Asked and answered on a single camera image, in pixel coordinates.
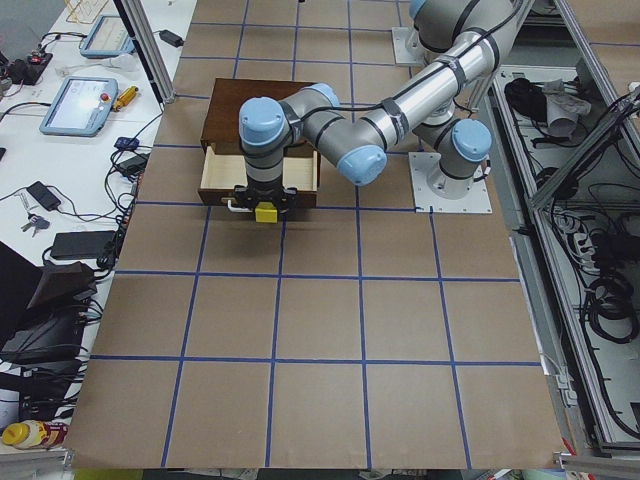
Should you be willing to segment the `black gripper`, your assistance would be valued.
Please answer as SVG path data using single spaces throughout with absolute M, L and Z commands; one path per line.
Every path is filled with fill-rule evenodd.
M 259 190 L 254 186 L 235 185 L 233 205 L 255 211 L 261 202 L 270 203 L 278 213 L 290 211 L 297 201 L 298 190 L 295 187 L 277 187 L 271 190 Z

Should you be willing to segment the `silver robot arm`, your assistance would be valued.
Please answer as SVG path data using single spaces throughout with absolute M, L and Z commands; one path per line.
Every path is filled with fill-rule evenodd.
M 390 147 L 437 110 L 451 108 L 470 82 L 497 69 L 519 31 L 522 6 L 520 1 L 411 2 L 419 42 L 437 57 L 355 122 L 343 117 L 344 107 L 325 83 L 282 100 L 246 100 L 239 110 L 239 145 L 247 183 L 235 186 L 234 206 L 256 211 L 266 202 L 277 213 L 293 208 L 297 190 L 283 183 L 283 159 L 300 139 L 354 185 L 373 182 L 386 166 Z

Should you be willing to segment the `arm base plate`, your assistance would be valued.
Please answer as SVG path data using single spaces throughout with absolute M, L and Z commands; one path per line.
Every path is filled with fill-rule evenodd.
M 439 153 L 411 152 L 411 174 L 414 209 L 417 213 L 481 214 L 493 212 L 486 186 L 478 166 L 469 179 L 449 178 L 440 169 Z
M 419 40 L 414 27 L 393 27 L 391 30 L 395 63 L 407 67 L 424 67 L 429 63 L 428 52 Z

